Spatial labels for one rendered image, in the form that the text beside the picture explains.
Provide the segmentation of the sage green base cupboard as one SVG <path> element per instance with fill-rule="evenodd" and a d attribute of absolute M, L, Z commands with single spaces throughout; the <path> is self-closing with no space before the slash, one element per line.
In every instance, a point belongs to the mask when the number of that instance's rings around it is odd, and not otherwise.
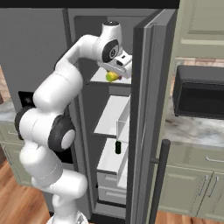
<path fill-rule="evenodd" d="M 19 154 L 24 146 L 24 142 L 19 139 L 13 122 L 0 122 L 0 145 L 4 155 L 10 163 L 12 173 L 21 186 L 31 186 L 32 177 L 25 170 L 19 160 Z"/>

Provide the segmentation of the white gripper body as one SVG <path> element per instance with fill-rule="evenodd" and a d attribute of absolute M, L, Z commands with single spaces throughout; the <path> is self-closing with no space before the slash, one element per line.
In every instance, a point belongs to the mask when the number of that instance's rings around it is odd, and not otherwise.
<path fill-rule="evenodd" d="M 119 66 L 116 63 L 103 63 L 98 62 L 97 65 L 102 67 L 110 72 L 117 73 L 125 79 L 129 79 L 132 75 L 132 62 L 129 62 L 127 65 Z"/>

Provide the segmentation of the grey open fridge door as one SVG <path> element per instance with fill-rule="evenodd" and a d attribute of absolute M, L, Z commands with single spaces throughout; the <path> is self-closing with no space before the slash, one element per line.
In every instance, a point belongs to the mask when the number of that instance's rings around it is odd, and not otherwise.
<path fill-rule="evenodd" d="M 153 10 L 133 31 L 125 224 L 147 224 L 177 14 Z"/>

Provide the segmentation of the white fridge shelf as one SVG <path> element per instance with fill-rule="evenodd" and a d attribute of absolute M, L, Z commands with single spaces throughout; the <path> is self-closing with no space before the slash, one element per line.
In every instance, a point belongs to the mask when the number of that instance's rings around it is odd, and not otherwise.
<path fill-rule="evenodd" d="M 116 154 L 116 140 L 108 138 L 104 145 L 97 170 L 99 172 L 106 172 L 117 174 L 122 167 L 128 156 L 129 145 L 127 143 L 121 144 L 121 153 Z"/>
<path fill-rule="evenodd" d="M 89 84 L 111 84 L 111 85 L 130 85 L 131 79 L 121 78 L 112 82 L 106 80 L 107 71 L 104 68 L 99 68 L 90 78 Z"/>
<path fill-rule="evenodd" d="M 94 133 L 107 136 L 116 136 L 116 122 L 129 101 L 128 96 L 111 95 L 102 111 Z"/>

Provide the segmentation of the black microwave oven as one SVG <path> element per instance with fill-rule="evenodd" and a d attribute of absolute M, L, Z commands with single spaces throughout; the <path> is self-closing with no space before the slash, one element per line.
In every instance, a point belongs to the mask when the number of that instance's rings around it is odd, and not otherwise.
<path fill-rule="evenodd" d="M 224 120 L 224 67 L 178 66 L 172 101 L 175 116 Z"/>

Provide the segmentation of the sage green cupboard door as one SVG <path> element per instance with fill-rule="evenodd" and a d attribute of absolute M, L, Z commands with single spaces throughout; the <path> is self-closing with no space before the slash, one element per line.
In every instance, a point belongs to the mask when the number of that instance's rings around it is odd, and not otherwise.
<path fill-rule="evenodd" d="M 206 191 L 212 174 L 211 171 L 167 165 L 158 209 L 195 217 L 205 193 L 198 195 L 204 177 L 208 175 Z"/>
<path fill-rule="evenodd" d="M 211 198 L 209 198 L 208 195 L 212 190 L 216 176 L 219 176 L 219 181 L 213 190 Z M 215 172 L 211 177 L 197 216 L 203 219 L 224 222 L 224 173 Z"/>

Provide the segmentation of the sage green drawer front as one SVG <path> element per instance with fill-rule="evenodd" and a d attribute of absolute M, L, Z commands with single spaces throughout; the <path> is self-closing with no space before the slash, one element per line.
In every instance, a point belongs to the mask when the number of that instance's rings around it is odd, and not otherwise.
<path fill-rule="evenodd" d="M 215 163 L 215 162 L 206 161 L 205 160 L 206 156 L 212 159 L 224 160 L 224 150 L 221 150 L 218 148 L 192 147 L 189 152 L 187 163 L 194 167 L 224 172 L 223 163 Z"/>

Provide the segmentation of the grey fridge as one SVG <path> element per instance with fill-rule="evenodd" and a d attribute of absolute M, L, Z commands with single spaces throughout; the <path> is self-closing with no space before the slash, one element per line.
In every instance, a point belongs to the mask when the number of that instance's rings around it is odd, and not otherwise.
<path fill-rule="evenodd" d="M 99 37 L 104 22 L 116 21 L 122 28 L 122 49 L 133 59 L 134 27 L 153 10 L 163 9 L 0 9 L 0 66 L 15 109 L 12 117 L 14 126 L 15 117 L 23 108 L 18 92 L 34 94 L 79 38 L 84 35 Z M 131 84 L 89 84 L 90 78 L 100 68 L 97 62 L 80 58 L 75 66 L 82 75 L 83 88 L 64 112 L 71 118 L 76 131 L 69 147 L 73 162 L 61 163 L 65 169 L 87 178 L 87 191 L 76 200 L 76 205 L 88 221 L 95 224 L 125 224 L 126 204 L 99 200 L 97 173 L 102 171 L 97 170 L 97 165 L 106 140 L 116 140 L 116 136 L 95 134 L 95 127 L 111 95 L 128 96 L 130 102 Z M 158 165 L 155 164 L 147 224 L 157 170 Z M 54 215 L 53 195 L 43 193 L 51 218 Z"/>

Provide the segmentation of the white door bin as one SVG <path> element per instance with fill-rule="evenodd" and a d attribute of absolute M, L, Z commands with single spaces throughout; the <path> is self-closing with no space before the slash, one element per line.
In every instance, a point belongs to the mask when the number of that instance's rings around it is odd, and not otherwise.
<path fill-rule="evenodd" d="M 129 142 L 130 133 L 130 101 L 127 102 L 120 117 L 116 121 L 116 140 L 122 143 Z"/>
<path fill-rule="evenodd" d="M 126 189 L 127 188 L 127 178 L 128 178 L 128 155 L 123 157 L 121 166 L 117 173 L 117 186 Z"/>

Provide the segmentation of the white fridge drawer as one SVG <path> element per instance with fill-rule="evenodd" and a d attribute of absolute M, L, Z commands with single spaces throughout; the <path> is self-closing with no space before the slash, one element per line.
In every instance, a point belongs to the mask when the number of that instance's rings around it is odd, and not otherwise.
<path fill-rule="evenodd" d="M 126 204 L 126 192 L 107 188 L 104 186 L 98 187 L 99 200 L 113 202 L 116 204 Z"/>
<path fill-rule="evenodd" d="M 98 172 L 97 181 L 99 186 L 117 188 L 117 178 L 114 174 Z"/>

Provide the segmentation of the sage green wall cupboard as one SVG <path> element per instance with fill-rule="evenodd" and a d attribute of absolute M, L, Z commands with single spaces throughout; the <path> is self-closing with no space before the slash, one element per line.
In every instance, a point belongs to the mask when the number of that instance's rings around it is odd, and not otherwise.
<path fill-rule="evenodd" d="M 224 59 L 224 0 L 180 0 L 178 57 Z"/>

